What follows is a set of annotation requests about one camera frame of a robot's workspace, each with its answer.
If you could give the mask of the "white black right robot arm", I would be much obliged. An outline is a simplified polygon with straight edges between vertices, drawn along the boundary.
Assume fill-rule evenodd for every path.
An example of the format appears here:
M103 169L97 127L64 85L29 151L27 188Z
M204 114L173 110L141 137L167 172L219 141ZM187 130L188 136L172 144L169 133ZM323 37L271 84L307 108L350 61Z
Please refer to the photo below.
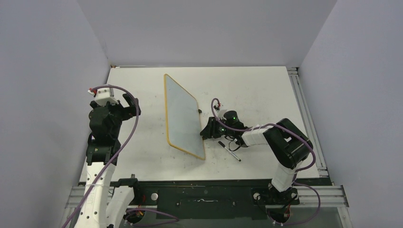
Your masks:
M274 178L269 184L269 198L274 203L297 199L291 193L297 173L302 163L314 155L310 140L287 118L276 124L247 127L242 123L236 111L227 111L222 118L212 116L201 130L204 139L226 137L235 142L239 148L257 145L270 147L279 162Z

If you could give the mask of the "black white marker pen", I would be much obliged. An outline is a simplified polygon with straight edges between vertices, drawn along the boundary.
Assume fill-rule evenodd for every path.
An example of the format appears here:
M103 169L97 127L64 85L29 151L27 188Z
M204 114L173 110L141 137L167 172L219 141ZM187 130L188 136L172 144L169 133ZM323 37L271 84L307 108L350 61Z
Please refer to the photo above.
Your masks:
M234 157L237 161L241 162L241 159L233 152L231 151L225 144L221 141L218 141L218 144L224 148L232 157Z

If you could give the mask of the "yellow framed whiteboard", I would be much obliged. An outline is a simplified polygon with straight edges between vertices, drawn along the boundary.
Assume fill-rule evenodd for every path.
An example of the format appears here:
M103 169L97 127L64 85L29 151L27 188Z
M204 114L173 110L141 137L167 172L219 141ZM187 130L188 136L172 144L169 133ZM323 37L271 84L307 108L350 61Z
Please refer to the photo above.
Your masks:
M165 123L168 144L184 153L205 160L199 106L196 98L170 75L163 76Z

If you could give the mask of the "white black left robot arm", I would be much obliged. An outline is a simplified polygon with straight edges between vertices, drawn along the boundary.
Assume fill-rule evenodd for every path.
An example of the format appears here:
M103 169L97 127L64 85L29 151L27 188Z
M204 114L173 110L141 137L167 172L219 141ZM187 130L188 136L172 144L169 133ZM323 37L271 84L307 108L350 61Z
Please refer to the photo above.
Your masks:
M76 228L117 228L129 204L142 197L135 177L119 179L110 192L117 157L124 147L119 142L123 121L141 114L138 99L123 94L128 107L112 95L95 95L88 117L91 133L86 149L86 185L83 199L77 206Z

